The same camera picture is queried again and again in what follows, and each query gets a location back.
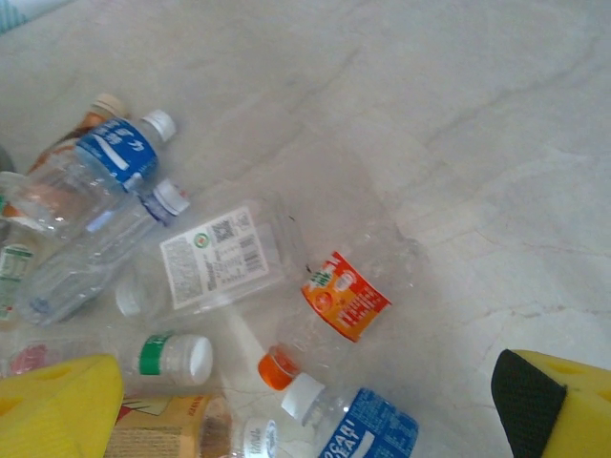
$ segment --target blue bottle label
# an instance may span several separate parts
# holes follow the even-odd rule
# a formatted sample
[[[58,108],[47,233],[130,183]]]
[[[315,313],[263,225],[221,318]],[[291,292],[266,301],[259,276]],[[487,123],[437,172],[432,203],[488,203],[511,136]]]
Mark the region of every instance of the blue bottle label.
[[[111,119],[83,136],[76,146],[99,160],[126,191],[136,188],[157,169],[153,147],[125,119]]]
[[[395,458],[411,455],[418,424],[362,388],[319,458]]]

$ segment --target nutrition label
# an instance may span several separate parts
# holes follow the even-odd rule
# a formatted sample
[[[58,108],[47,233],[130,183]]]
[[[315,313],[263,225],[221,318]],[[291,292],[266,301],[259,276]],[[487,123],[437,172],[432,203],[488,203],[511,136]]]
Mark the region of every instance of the nutrition label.
[[[269,272],[248,207],[241,207],[160,245],[174,308]]]

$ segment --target logo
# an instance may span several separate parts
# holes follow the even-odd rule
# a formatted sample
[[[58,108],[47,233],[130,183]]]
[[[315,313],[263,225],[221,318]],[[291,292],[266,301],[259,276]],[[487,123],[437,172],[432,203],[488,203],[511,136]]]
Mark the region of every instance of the logo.
[[[195,235],[193,242],[198,248],[205,248],[206,246],[208,246],[208,243],[210,243],[210,238],[206,236],[203,232],[200,232],[199,234]]]

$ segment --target bottle cap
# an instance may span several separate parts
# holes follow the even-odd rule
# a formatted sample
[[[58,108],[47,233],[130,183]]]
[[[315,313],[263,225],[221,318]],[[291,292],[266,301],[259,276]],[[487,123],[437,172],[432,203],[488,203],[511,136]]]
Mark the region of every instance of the bottle cap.
[[[180,369],[175,380],[183,386],[202,385],[212,372],[214,361],[212,344],[203,336],[192,334],[175,336],[172,354],[164,358],[180,359]]]
[[[161,139],[164,142],[168,141],[176,133],[174,120],[163,110],[154,110],[143,117],[142,120],[151,124],[161,135]]]
[[[312,379],[307,374],[299,374],[286,392],[282,407],[291,417],[299,423],[304,423],[304,418],[309,412],[312,404],[321,394],[325,386]]]
[[[184,212],[191,202],[187,199],[184,191],[176,184],[166,178],[160,182],[153,191],[153,195],[159,203],[172,215],[177,216]]]
[[[299,367],[295,365],[276,345],[269,348],[259,361],[259,375],[273,389],[282,391],[291,384]]]
[[[102,110],[106,110],[114,117],[127,117],[129,114],[125,104],[114,95],[110,94],[98,95],[92,105]]]
[[[274,458],[278,446],[276,422],[249,418],[244,425],[244,458]]]

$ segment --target clear plastic bottle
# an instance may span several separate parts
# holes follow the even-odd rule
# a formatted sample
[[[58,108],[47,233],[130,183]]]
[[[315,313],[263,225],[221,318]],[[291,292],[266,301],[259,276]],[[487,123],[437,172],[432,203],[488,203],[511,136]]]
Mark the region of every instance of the clear plastic bottle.
[[[210,341],[195,334],[149,335],[133,329],[130,338],[116,333],[65,330],[48,338],[24,339],[2,364],[3,377],[97,353],[114,355],[129,394],[203,385],[212,371]]]
[[[175,132],[161,110],[135,123],[106,121],[32,170],[10,193],[11,205],[45,235],[71,240],[153,175],[157,152]]]
[[[259,362],[272,388],[285,389],[301,371],[325,380],[377,315],[411,285],[417,243],[393,225],[364,229],[312,275],[302,288],[305,301],[285,312],[276,344]]]
[[[251,417],[242,422],[210,418],[201,426],[200,458],[274,458],[278,429],[273,420]]]
[[[64,246],[28,277],[16,301],[26,321],[46,325],[73,314],[102,292],[142,238],[159,226],[170,226],[189,206],[168,179],[148,195],[126,198],[101,230]]]
[[[418,424],[366,388],[332,390],[300,374],[286,392],[283,409],[314,428],[316,456],[409,457]]]
[[[280,196],[244,194],[194,197],[189,216],[139,250],[116,287],[121,313],[172,328],[267,287],[303,281],[303,243]]]

